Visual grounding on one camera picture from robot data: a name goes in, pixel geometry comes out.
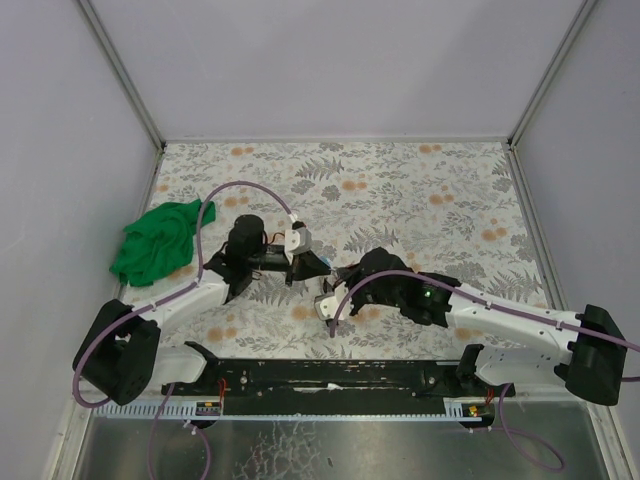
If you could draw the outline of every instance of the white gear rack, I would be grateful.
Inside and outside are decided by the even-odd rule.
[[[162,400],[134,400],[125,406],[109,402],[93,411],[98,418],[150,420],[160,408]],[[223,415],[220,409],[217,413],[205,414],[206,408],[202,404],[219,405],[219,398],[206,400],[169,400],[159,420],[242,420],[242,421],[305,421],[305,422],[345,422],[345,421],[374,421],[374,422],[480,422],[479,417],[465,417],[462,403],[444,399],[445,413],[437,414],[407,414],[407,415]]]

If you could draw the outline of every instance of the white wall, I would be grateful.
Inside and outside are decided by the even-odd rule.
[[[510,132],[582,0],[94,0],[168,139]]]
[[[0,477],[34,480],[154,151],[73,2],[5,2],[0,65]]]
[[[640,343],[640,2],[604,0],[519,148],[571,306],[607,308]],[[627,355],[640,375],[640,355]],[[640,464],[640,385],[619,411]]]

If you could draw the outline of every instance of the floral pattern table surface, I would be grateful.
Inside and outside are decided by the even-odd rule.
[[[169,144],[150,208],[203,198],[231,180],[264,184],[309,227],[313,250],[332,266],[382,246],[416,271],[441,272],[505,298],[546,305],[510,171],[500,143]],[[281,207],[251,188],[214,198],[218,218],[203,230],[208,258],[235,218],[263,218],[269,237],[288,225]],[[125,301],[189,280],[196,258]],[[479,330],[416,325],[395,309],[367,306],[330,338],[313,299],[320,280],[284,285],[264,274],[243,295],[202,312],[164,344],[201,343],[221,357],[457,359],[467,343],[509,346]]]

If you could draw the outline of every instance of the small white object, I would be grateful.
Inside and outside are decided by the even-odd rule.
[[[158,387],[174,382],[195,382],[207,365],[205,358],[187,345],[160,347],[149,386]]]
[[[338,307],[344,297],[347,296],[347,293],[349,293],[349,290],[343,283],[338,285],[333,293],[316,297],[314,306],[320,320],[331,320],[335,318]],[[352,308],[353,304],[351,303],[351,300],[349,300],[342,309],[342,312],[340,312],[340,318],[338,318],[338,320],[345,320]]]
[[[287,257],[289,264],[293,262],[294,251],[300,247],[300,232],[292,229],[284,231],[284,255]]]

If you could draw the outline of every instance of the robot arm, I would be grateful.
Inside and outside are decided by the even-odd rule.
[[[347,292],[369,275],[385,270],[411,271],[399,257],[383,248],[362,257],[359,264],[338,271],[334,288],[325,283],[325,295],[316,298],[318,316],[327,324],[333,320],[338,305]],[[481,298],[480,305],[466,295],[408,277],[384,277],[371,281],[353,293],[351,315],[366,304],[400,309],[416,323],[436,324],[444,328],[480,330],[512,340],[521,348],[499,349],[468,345],[464,356],[475,357],[472,372],[489,385],[564,385],[571,393],[602,405],[615,405],[622,379],[626,349],[566,328],[560,329],[533,322],[521,315],[491,308],[492,304],[526,314],[543,316],[564,324],[582,326],[623,338],[606,310],[588,305],[584,313],[540,309],[489,295],[458,280],[434,273],[420,275],[456,287],[471,298]]]
[[[74,370],[98,334],[131,311],[153,305],[153,309],[137,315],[102,341],[89,357],[82,376],[120,405],[134,400],[148,385],[195,382],[207,363],[203,355],[187,345],[159,347],[162,338],[194,315],[240,295],[251,284],[255,270],[285,272],[288,285],[331,273],[328,265],[311,251],[311,235],[304,223],[295,221],[285,231],[285,245],[268,245],[265,237],[262,220],[243,215],[187,293],[167,303],[159,302],[185,290],[192,282],[133,305],[115,299],[107,302],[75,356]]]

